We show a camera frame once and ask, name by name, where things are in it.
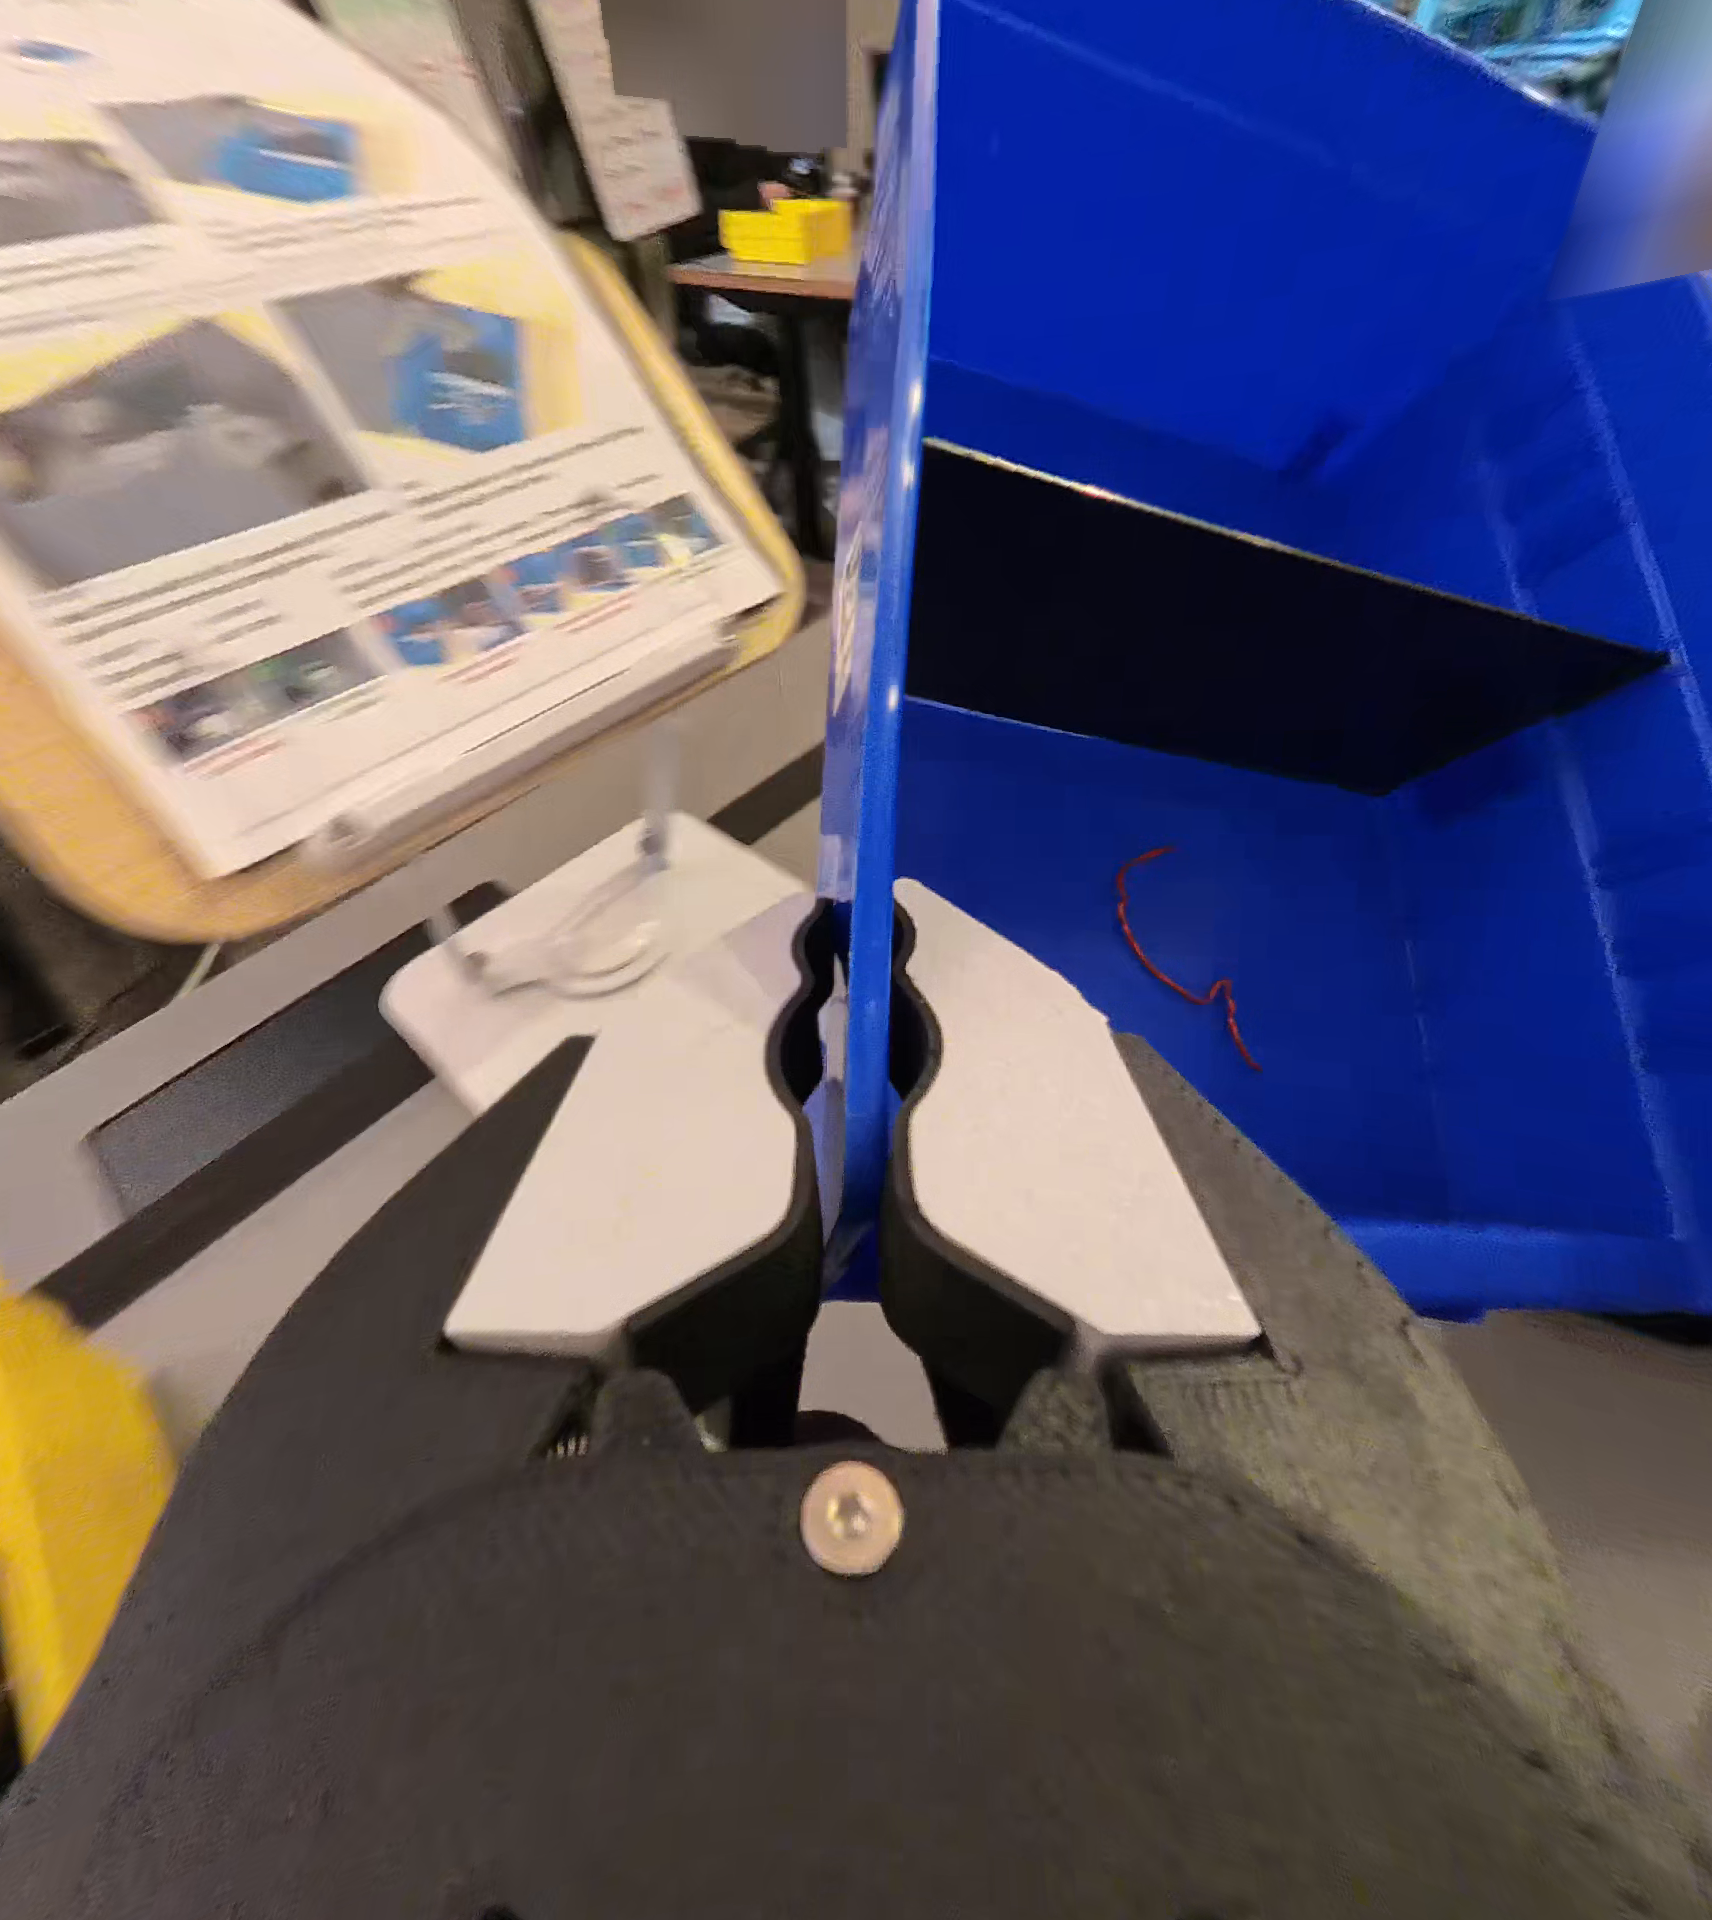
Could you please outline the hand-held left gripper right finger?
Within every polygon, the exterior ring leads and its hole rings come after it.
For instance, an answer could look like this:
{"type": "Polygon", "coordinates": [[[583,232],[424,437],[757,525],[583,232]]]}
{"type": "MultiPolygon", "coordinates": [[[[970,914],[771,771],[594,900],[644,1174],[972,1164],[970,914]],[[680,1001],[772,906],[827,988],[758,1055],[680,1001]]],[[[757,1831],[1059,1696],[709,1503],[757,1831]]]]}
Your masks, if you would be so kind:
{"type": "Polygon", "coordinates": [[[1109,1017],[928,884],[893,900],[876,1295],[947,1451],[1036,1380],[1138,1421],[1133,1370],[1241,1364],[1267,1331],[1109,1017]]]}

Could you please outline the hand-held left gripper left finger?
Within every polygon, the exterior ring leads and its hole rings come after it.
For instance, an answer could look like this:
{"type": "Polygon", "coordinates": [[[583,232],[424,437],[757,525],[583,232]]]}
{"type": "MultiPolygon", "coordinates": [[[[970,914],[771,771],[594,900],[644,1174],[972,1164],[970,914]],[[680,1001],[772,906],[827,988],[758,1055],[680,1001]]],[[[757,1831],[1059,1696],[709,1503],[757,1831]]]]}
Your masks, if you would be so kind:
{"type": "Polygon", "coordinates": [[[825,1293],[812,1105],[836,982],[793,894],[677,957],[586,1046],[442,1340],[653,1372],[736,1446],[783,1443],[825,1293]]]}

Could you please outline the blue plastic bin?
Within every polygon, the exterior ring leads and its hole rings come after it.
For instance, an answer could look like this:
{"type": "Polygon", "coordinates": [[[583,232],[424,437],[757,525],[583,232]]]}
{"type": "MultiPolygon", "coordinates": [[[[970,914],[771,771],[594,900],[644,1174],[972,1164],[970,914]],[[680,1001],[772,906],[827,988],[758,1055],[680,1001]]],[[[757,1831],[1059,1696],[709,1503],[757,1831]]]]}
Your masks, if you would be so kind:
{"type": "Polygon", "coordinates": [[[1064,973],[1420,1312],[1712,1324],[1712,277],[1566,294],[1595,126],[1375,4],[902,4],[821,891],[878,1237],[900,880],[1064,973]],[[907,692],[922,445],[1669,653],[1381,797],[907,692]],[[1133,921],[1194,992],[1142,971],[1133,921]]]}

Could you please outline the yellow plastic bin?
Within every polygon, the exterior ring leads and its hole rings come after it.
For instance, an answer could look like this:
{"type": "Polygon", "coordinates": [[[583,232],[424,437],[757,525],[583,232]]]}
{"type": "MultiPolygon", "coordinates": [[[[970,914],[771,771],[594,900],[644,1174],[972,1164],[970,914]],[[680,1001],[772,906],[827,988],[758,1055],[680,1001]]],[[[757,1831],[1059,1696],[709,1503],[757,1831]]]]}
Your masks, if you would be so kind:
{"type": "Polygon", "coordinates": [[[845,258],[855,239],[848,198],[786,196],[719,210],[724,255],[738,270],[815,271],[845,258]]]}
{"type": "Polygon", "coordinates": [[[172,1482],[141,1373],[0,1278],[0,1654],[29,1762],[94,1666],[172,1482]]]}

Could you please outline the red twist tie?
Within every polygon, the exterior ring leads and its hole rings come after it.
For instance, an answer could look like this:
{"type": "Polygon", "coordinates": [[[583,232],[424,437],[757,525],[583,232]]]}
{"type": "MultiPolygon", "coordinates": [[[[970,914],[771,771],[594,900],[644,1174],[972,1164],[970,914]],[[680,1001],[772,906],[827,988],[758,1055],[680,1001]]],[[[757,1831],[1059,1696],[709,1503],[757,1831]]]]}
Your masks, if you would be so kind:
{"type": "Polygon", "coordinates": [[[1241,1017],[1235,982],[1231,975],[1219,975],[1207,990],[1194,990],[1175,973],[1171,973],[1150,950],[1144,946],[1138,930],[1133,921],[1133,880],[1147,868],[1152,868],[1158,861],[1175,856],[1178,847],[1175,844],[1160,844],[1144,847],[1135,856],[1127,858],[1112,874],[1112,917],[1117,932],[1123,937],[1129,954],[1135,957],[1137,965],[1167,992],[1180,998],[1194,1008],[1217,1008],[1222,1017],[1222,1028],[1233,1043],[1235,1052],[1241,1055],[1243,1064],[1253,1073],[1263,1073],[1264,1065],[1250,1048],[1250,1041],[1245,1033],[1245,1023],[1241,1017]]]}

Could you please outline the black bin divider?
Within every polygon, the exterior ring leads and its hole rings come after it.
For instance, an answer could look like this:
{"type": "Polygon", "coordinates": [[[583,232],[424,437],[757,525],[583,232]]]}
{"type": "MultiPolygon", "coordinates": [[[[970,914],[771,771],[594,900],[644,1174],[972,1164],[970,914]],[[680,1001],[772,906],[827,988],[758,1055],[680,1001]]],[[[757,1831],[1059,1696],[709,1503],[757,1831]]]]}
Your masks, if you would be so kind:
{"type": "Polygon", "coordinates": [[[1591,636],[924,440],[907,693],[1388,797],[1655,677],[1591,636]]]}

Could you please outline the printed instruction sheet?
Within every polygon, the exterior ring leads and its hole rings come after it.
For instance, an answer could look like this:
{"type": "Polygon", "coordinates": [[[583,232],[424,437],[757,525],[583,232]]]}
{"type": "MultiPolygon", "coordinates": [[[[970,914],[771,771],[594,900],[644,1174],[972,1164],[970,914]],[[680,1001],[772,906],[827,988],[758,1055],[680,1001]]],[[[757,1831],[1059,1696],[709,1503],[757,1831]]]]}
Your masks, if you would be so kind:
{"type": "Polygon", "coordinates": [[[292,4],[0,4],[0,640],[188,864],[357,860],[753,655],[628,287],[292,4]]]}

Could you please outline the white printed board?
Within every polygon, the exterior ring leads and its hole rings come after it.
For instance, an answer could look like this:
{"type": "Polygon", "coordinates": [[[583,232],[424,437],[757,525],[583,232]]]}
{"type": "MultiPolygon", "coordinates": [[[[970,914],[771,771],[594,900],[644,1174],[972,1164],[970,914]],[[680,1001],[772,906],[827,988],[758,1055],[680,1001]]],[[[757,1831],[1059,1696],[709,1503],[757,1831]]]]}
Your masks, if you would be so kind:
{"type": "Polygon", "coordinates": [[[619,92],[605,6],[533,1],[531,13],[605,229],[628,244],[695,220],[700,186],[675,108],[619,92]]]}

